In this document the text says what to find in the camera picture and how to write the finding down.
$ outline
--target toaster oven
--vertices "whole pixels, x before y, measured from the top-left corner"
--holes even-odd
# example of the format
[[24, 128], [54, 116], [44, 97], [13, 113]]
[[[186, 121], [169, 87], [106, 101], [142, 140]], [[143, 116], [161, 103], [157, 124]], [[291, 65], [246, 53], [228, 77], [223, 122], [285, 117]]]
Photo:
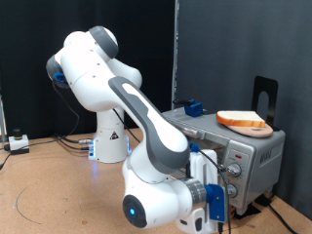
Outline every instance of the toaster oven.
[[181, 130], [189, 141], [201, 149], [212, 149], [217, 162], [226, 168], [230, 205], [242, 215], [250, 202], [265, 191], [271, 191], [279, 179], [285, 133], [255, 138], [235, 133], [219, 124], [215, 114], [191, 117], [184, 108], [167, 111], [164, 117]]

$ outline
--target bread slice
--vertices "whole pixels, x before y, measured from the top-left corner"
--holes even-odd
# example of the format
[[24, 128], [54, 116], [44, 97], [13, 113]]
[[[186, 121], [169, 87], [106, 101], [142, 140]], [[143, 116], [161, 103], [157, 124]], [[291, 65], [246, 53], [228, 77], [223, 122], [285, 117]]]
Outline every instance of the bread slice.
[[264, 128], [265, 121], [254, 111], [218, 111], [216, 120], [223, 125]]

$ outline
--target dark background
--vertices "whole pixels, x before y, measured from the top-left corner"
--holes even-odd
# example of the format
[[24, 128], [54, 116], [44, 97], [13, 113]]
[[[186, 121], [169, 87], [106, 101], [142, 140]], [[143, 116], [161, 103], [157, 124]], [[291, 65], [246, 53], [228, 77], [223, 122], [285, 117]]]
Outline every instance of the dark background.
[[251, 110], [254, 77], [278, 81], [274, 125], [286, 141], [274, 191], [312, 218], [312, 1], [179, 3], [176, 97]]
[[[73, 31], [107, 27], [119, 44], [117, 59], [142, 74], [141, 90], [160, 111], [171, 108], [175, 0], [1, 1], [0, 77], [8, 135], [66, 135], [76, 117], [52, 88], [47, 60]], [[97, 117], [70, 90], [61, 90], [80, 115], [74, 134], [93, 133]], [[135, 123], [126, 117], [129, 127]]]

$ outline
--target black cable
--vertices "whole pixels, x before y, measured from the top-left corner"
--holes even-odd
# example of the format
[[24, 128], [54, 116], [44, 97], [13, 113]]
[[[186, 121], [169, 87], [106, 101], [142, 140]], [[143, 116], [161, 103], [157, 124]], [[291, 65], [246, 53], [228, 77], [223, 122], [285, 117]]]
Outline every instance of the black cable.
[[64, 141], [62, 141], [62, 139], [58, 136], [56, 136], [56, 138], [63, 144], [63, 145], [66, 145], [67, 147], [69, 148], [72, 148], [72, 149], [77, 149], [77, 150], [89, 150], [89, 147], [81, 147], [81, 148], [76, 148], [76, 147], [73, 147], [69, 144], [66, 144]]
[[52, 82], [52, 86], [53, 86], [54, 90], [57, 92], [57, 94], [60, 96], [60, 98], [61, 98], [61, 99], [64, 101], [64, 103], [67, 105], [68, 109], [69, 109], [74, 115], [77, 116], [77, 122], [76, 122], [75, 127], [73, 128], [73, 130], [72, 130], [68, 135], [64, 136], [64, 137], [67, 137], [67, 136], [72, 135], [72, 133], [76, 130], [76, 128], [77, 128], [77, 126], [78, 126], [78, 124], [79, 124], [79, 115], [70, 107], [70, 105], [67, 103], [67, 101], [64, 99], [64, 97], [60, 94], [60, 92], [58, 91], [58, 89], [57, 89], [57, 87], [56, 87], [56, 85], [55, 85], [54, 82]]
[[203, 154], [209, 161], [212, 162], [212, 164], [214, 164], [214, 166], [216, 167], [216, 169], [218, 170], [219, 174], [221, 175], [222, 179], [223, 179], [223, 183], [224, 183], [224, 187], [225, 187], [225, 196], [226, 196], [226, 203], [227, 203], [227, 223], [228, 223], [228, 232], [229, 234], [231, 234], [231, 215], [230, 215], [230, 202], [229, 202], [229, 198], [228, 198], [228, 190], [227, 190], [227, 183], [226, 183], [226, 179], [224, 177], [223, 172], [221, 171], [220, 167], [214, 162], [214, 160], [212, 160], [207, 154], [205, 154], [202, 150], [199, 150], [199, 152], [201, 152], [201, 154]]
[[[70, 135], [76, 130], [76, 128], [77, 128], [77, 126], [78, 126], [78, 124], [79, 124], [79, 115], [70, 107], [70, 105], [67, 103], [67, 101], [66, 101], [66, 100], [64, 99], [64, 97], [62, 96], [62, 94], [57, 90], [57, 87], [55, 86], [55, 83], [54, 83], [54, 82], [52, 82], [52, 86], [53, 86], [54, 90], [57, 92], [57, 94], [58, 94], [58, 95], [61, 97], [61, 99], [64, 101], [64, 103], [66, 104], [66, 106], [68, 107], [68, 109], [69, 109], [72, 113], [74, 113], [74, 115], [76, 115], [77, 121], [76, 121], [76, 124], [75, 124], [74, 128], [73, 128], [72, 131], [71, 131], [68, 135], [66, 135], [66, 136], [61, 136], [60, 138], [57, 137], [57, 139], [54, 139], [54, 140], [48, 140], [48, 141], [44, 141], [44, 142], [28, 144], [28, 145], [25, 145], [25, 146], [23, 146], [23, 147], [21, 147], [21, 148], [19, 148], [19, 149], [16, 149], [16, 150], [23, 149], [23, 148], [25, 148], [25, 147], [27, 147], [27, 146], [56, 142], [56, 141], [61, 140], [61, 139], [65, 138], [65, 137], [67, 137], [67, 136], [70, 136]], [[4, 160], [4, 162], [3, 162], [2, 164], [0, 164], [0, 171], [2, 170], [3, 166], [5, 165], [5, 163], [7, 162], [8, 158], [9, 158], [11, 155], [12, 155], [12, 154], [10, 153], [10, 154], [7, 156], [7, 158]]]
[[275, 209], [271, 206], [271, 204], [269, 204], [269, 208], [272, 210], [272, 212], [281, 220], [281, 222], [287, 227], [287, 229], [289, 229], [289, 231], [292, 234], [298, 234], [297, 232], [295, 232], [286, 222], [285, 220], [282, 218], [282, 216], [280, 214], [278, 214], [277, 211], [275, 211]]
[[138, 143], [140, 143], [140, 140], [133, 134], [133, 132], [131, 132], [131, 130], [127, 127], [125, 122], [122, 120], [122, 118], [120, 117], [120, 115], [117, 113], [117, 111], [114, 108], [113, 108], [113, 111], [116, 113], [116, 115], [118, 116], [119, 120], [124, 124], [125, 128], [129, 131], [129, 133], [136, 139], [136, 141]]
[[55, 136], [61, 137], [63, 140], [66, 140], [67, 142], [70, 142], [70, 143], [79, 143], [79, 140], [69, 139], [66, 136], [62, 136], [58, 133], [55, 133]]
[[[44, 144], [44, 143], [51, 143], [51, 142], [55, 142], [55, 141], [58, 141], [58, 139], [28, 144], [28, 145], [25, 145], [25, 146], [23, 146], [23, 147], [21, 147], [21, 148], [18, 148], [18, 149], [16, 149], [16, 150], [20, 150], [20, 149], [23, 149], [23, 148], [25, 148], [25, 147], [32, 146], [32, 145]], [[12, 154], [10, 153], [10, 154], [7, 156], [7, 158], [4, 160], [4, 162], [3, 162], [2, 164], [0, 164], [0, 171], [2, 170], [3, 166], [5, 165], [5, 163], [7, 162], [8, 158], [9, 158], [11, 155], [12, 155]]]

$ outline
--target wooden table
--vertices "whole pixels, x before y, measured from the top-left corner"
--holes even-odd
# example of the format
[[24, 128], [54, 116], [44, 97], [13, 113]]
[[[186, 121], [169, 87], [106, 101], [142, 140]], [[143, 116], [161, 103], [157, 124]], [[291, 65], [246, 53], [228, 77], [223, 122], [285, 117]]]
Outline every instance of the wooden table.
[[[134, 133], [142, 137], [139, 129]], [[137, 146], [133, 138], [131, 145]], [[1, 151], [1, 163], [7, 154]], [[10, 157], [0, 172], [0, 233], [183, 233], [174, 222], [154, 229], [128, 223], [122, 210], [121, 169], [122, 163], [90, 161], [86, 152], [59, 142], [31, 146], [29, 154]], [[272, 206], [296, 232], [312, 233], [311, 220], [281, 199], [275, 197]], [[233, 234], [289, 233], [268, 208], [256, 207], [261, 214], [232, 219]]]

